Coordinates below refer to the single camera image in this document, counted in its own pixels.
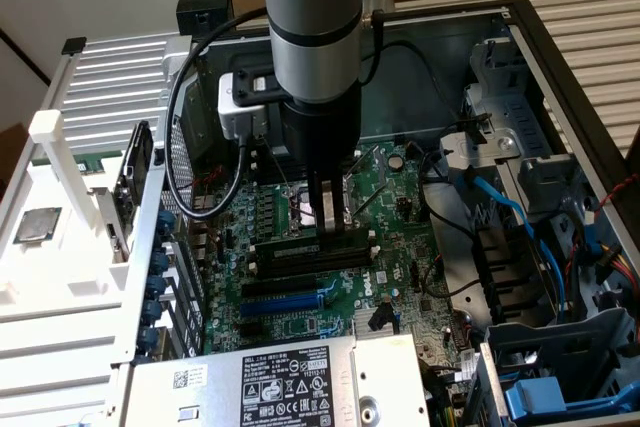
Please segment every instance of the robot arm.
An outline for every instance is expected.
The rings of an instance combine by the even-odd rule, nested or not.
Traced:
[[[289,152],[307,164],[319,233],[344,229],[340,164],[360,137],[363,0],[266,0]]]

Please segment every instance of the cpu chip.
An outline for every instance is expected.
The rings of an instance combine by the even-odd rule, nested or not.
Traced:
[[[60,207],[28,210],[22,216],[14,244],[31,244],[51,240],[60,218]]]

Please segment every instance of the white plastic bracket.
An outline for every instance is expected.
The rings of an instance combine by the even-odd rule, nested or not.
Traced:
[[[87,193],[71,149],[62,134],[62,113],[59,110],[36,112],[29,135],[36,144],[42,145],[53,171],[62,183],[73,209],[80,220],[91,230],[95,227],[98,210]]]

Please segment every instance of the blue pcie slot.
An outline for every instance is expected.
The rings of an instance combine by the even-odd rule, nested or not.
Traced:
[[[321,293],[290,295],[281,299],[259,300],[240,305],[242,317],[281,314],[297,310],[319,310],[324,307],[324,295]]]

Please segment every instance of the motherboard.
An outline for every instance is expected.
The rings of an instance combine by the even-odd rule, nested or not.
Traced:
[[[428,216],[425,221],[419,208],[419,162],[407,160],[405,147],[393,142],[359,149],[345,176],[347,240],[342,241],[349,248],[368,242],[359,264],[352,259],[348,268],[333,270],[343,260],[331,258],[318,271],[300,266],[287,272],[296,275],[276,271],[278,278],[272,279],[267,272],[265,279],[260,265],[260,260],[266,262],[265,251],[274,267],[282,252],[314,247],[307,186],[285,178],[272,185],[245,181],[224,217],[192,236],[209,296],[205,354],[349,334],[392,335],[396,330],[414,336],[418,355],[428,364],[456,362],[449,300],[430,297],[424,289],[438,250]],[[196,207],[205,208],[220,195],[206,187],[196,193]],[[346,247],[332,246],[334,252]],[[432,290],[446,292],[443,278],[429,282]],[[276,292],[287,289],[311,294]],[[309,299],[311,308],[305,303]],[[368,322],[382,304],[391,305],[395,322],[372,332]]]

